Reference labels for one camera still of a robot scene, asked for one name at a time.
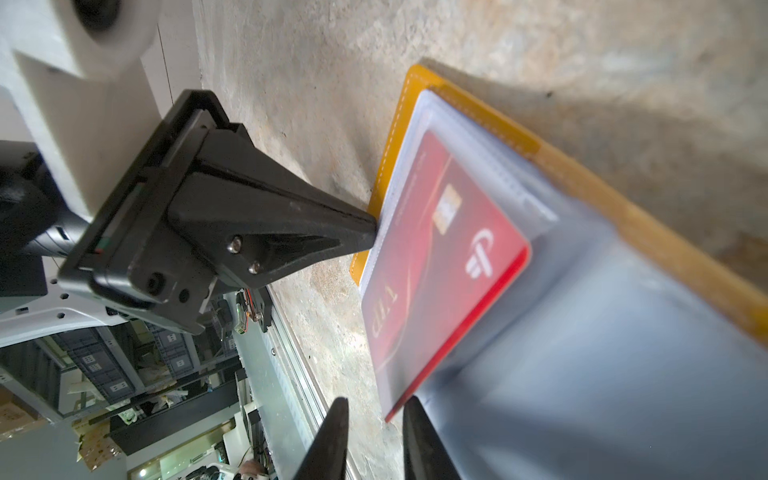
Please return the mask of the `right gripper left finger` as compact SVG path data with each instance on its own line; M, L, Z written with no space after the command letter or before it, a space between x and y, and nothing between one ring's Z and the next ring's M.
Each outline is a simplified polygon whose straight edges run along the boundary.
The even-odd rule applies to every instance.
M348 434L348 399L337 397L320 425L294 480L345 480Z

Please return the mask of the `yellow leather card holder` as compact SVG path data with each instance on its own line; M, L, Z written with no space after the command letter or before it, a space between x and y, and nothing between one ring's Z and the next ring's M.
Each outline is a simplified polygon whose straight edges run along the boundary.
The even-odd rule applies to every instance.
M369 202L375 242L350 267L361 309L426 132L532 247L411 396L460 479L765 478L765 294L421 65Z

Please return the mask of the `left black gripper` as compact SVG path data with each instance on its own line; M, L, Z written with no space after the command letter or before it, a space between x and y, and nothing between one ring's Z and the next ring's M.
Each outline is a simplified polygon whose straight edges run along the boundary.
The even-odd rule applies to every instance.
M376 221L305 182L236 134L209 90L186 90L165 118L132 109L140 131L108 156L92 221L72 212L42 159L1 173L1 257L62 257L65 289L119 314L198 335L217 282L260 286L372 247Z

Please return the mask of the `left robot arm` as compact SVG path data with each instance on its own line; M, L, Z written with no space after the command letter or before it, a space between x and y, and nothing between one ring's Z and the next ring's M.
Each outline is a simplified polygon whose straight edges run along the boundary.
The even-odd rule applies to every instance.
M36 145L1 145L1 342L142 320L200 334L225 294L370 249L375 218L280 165L187 90L93 220Z

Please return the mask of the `red VIP card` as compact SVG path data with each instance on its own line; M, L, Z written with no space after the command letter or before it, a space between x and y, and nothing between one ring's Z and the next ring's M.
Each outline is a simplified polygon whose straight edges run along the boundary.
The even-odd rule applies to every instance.
M426 132L362 295L385 421L531 257L520 229L439 137Z

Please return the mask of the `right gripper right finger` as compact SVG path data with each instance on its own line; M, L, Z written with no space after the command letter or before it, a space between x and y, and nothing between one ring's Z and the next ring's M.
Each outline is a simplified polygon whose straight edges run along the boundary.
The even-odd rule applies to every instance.
M416 396L403 408L404 478L406 480L459 480L439 435Z

